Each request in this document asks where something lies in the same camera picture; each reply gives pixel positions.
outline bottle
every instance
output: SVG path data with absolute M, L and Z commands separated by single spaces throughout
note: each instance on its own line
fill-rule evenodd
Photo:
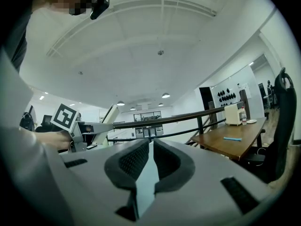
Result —
M 241 108 L 243 109 L 243 111 L 241 113 L 242 123 L 243 123 L 243 125 L 246 125 L 246 111 L 245 111 L 245 107 L 242 106 Z

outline wooden table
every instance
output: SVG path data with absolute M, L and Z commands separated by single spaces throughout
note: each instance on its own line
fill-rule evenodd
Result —
M 266 118 L 259 118 L 254 124 L 224 125 L 191 140 L 211 151 L 228 156 L 234 160 L 243 157 L 260 135 Z M 242 138 L 241 141 L 225 140 L 224 137 Z

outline ceiling light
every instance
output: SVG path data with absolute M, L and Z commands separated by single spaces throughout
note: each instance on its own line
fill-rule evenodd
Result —
M 117 105 L 124 106 L 125 103 L 123 101 L 118 101 Z
M 162 98 L 168 98 L 168 97 L 170 97 L 170 95 L 169 95 L 168 93 L 164 93 L 164 94 L 162 95 Z

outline black fisheye border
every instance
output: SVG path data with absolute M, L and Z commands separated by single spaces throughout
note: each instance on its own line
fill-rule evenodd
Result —
M 21 16 L 32 0 L 0 0 L 1 32 L 0 44 L 6 39 L 13 24 Z M 300 48 L 300 0 L 272 0 L 289 24 Z M 298 161 L 291 180 L 274 204 L 270 206 L 263 216 L 249 224 L 263 225 L 282 222 L 285 217 L 289 221 L 299 221 L 299 207 L 301 199 L 301 163 Z M 2 194 L 1 224 L 14 225 L 15 223 L 30 223 L 31 225 L 52 225 L 46 221 L 31 205 L 21 196 L 11 183 L 10 177 L 0 155 L 0 177 Z

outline dark sleeve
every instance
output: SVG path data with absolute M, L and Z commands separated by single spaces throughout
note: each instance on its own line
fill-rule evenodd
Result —
M 32 9 L 28 8 L 20 17 L 18 22 L 14 25 L 13 29 L 11 30 L 11 34 L 4 43 L 4 49 L 18 72 L 20 72 L 20 67 L 24 60 L 27 49 L 26 27 L 31 14 Z

